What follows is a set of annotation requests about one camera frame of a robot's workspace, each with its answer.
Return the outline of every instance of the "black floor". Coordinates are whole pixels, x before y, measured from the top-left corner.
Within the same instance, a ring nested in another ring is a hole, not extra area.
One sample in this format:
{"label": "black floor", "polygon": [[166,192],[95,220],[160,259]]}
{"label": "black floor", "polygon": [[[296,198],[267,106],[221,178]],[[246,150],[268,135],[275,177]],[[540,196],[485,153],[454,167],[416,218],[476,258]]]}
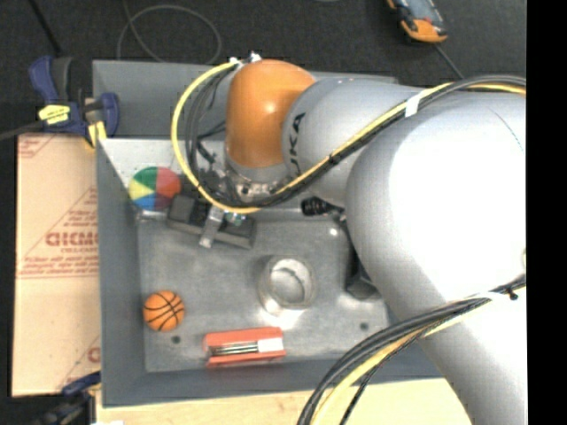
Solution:
{"label": "black floor", "polygon": [[[462,75],[509,73],[526,76],[527,0],[434,0],[444,15],[449,38],[442,49]],[[72,84],[91,89],[90,61],[116,58],[127,20],[121,0],[36,0],[66,55],[75,58]],[[181,5],[208,19],[221,37],[214,62],[242,57],[250,50],[282,58],[310,70],[380,73],[401,83],[431,86],[458,78],[431,46],[405,42],[383,0],[128,0],[134,16],[154,5]],[[215,55],[213,31],[188,12],[159,10],[136,21],[151,50],[170,61],[205,63]],[[130,32],[124,58],[148,58]],[[53,54],[27,0],[0,0],[0,130],[35,119],[38,96],[27,68]],[[9,395],[14,266],[14,142],[0,142],[0,367]],[[5,399],[0,425],[26,423],[57,398]]]}

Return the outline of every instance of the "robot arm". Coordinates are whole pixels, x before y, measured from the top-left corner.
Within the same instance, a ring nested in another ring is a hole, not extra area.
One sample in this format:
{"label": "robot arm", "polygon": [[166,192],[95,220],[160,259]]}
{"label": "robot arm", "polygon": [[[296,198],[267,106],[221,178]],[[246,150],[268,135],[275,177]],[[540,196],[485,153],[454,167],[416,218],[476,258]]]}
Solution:
{"label": "robot arm", "polygon": [[[420,89],[371,79],[311,81],[281,63],[250,64],[233,79],[239,90],[229,93],[226,154],[243,204],[229,211],[257,211],[262,199],[269,203],[286,184],[301,183],[334,153],[329,159],[340,164],[309,189],[345,210],[354,249],[398,318],[489,291],[525,271],[524,97],[456,91],[420,108]],[[260,74],[243,86],[236,78],[246,68]],[[267,81],[283,89],[254,103]],[[338,146],[399,103],[407,103],[405,119],[340,158]],[[235,107],[246,110],[244,121]],[[278,112],[286,115],[283,124],[271,118]],[[239,150],[247,136],[263,141],[256,158]],[[256,199],[243,194],[262,183],[268,186]],[[525,423],[525,297],[486,313],[427,337],[423,348],[474,423]]]}

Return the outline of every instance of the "basketball toy ball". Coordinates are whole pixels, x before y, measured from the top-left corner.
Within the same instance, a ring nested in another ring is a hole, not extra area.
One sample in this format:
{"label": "basketball toy ball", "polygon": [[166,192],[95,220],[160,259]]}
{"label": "basketball toy ball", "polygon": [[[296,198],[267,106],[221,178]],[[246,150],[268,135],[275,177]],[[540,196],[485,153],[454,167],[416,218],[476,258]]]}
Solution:
{"label": "basketball toy ball", "polygon": [[175,172],[163,166],[149,166],[134,175],[128,184],[128,194],[136,206],[161,211],[171,204],[181,188]]}
{"label": "basketball toy ball", "polygon": [[175,329],[184,315],[183,301],[173,291],[158,291],[145,300],[144,321],[153,330],[163,332]]}

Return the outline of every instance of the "orange ball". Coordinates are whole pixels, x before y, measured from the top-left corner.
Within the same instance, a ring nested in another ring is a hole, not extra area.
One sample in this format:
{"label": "orange ball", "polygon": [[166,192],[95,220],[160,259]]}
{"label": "orange ball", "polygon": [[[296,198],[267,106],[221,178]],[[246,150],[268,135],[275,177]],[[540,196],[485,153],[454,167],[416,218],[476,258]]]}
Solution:
{"label": "orange ball", "polygon": [[175,329],[184,315],[183,301],[173,291],[162,290],[153,293],[144,304],[144,321],[153,330]]}

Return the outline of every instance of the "orange device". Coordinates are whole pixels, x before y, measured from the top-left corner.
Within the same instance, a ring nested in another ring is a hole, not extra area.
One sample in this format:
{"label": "orange device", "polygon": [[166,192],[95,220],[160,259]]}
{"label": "orange device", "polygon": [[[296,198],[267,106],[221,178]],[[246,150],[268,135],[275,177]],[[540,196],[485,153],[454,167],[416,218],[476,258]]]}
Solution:
{"label": "orange device", "polygon": [[249,328],[212,332],[203,339],[207,367],[279,359],[285,356],[280,328]]}
{"label": "orange device", "polygon": [[433,0],[386,0],[396,10],[400,25],[412,40],[422,43],[441,43],[447,29]]}

